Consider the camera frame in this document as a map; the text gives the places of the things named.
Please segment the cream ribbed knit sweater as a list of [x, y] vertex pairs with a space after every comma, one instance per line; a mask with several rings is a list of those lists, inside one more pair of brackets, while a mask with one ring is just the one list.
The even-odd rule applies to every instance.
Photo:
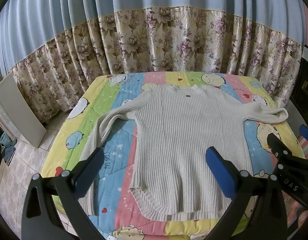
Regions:
[[244, 122], [278, 124], [284, 108], [241, 103], [209, 85], [156, 85], [101, 116], [82, 151], [87, 159], [117, 119], [134, 120], [137, 146], [129, 189], [141, 214], [160, 222], [219, 218], [229, 206], [208, 168], [214, 147], [238, 169], [252, 171]]

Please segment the dark cabinet at right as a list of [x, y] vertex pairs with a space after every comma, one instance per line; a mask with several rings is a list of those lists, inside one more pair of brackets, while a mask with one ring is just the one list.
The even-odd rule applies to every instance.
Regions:
[[300, 68], [291, 95], [291, 101], [308, 125], [308, 46], [302, 49]]

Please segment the white leaning board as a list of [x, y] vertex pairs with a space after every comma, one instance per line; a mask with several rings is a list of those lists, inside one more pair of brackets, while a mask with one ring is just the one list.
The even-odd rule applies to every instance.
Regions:
[[12, 140], [22, 140], [38, 148], [46, 128], [23, 98], [13, 75], [0, 82], [0, 126]]

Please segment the blue cloth on floor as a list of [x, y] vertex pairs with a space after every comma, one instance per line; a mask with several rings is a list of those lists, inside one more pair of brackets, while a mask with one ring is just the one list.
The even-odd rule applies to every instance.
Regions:
[[1, 155], [4, 162], [9, 166], [15, 153], [15, 145], [18, 142], [17, 139], [12, 140], [6, 132], [0, 137]]

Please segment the blue and floral curtain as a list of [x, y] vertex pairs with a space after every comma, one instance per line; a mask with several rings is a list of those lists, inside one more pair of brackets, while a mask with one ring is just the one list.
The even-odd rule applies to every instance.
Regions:
[[302, 0], [8, 0], [0, 68], [41, 122], [96, 77], [138, 72], [250, 76], [283, 107], [307, 27]]

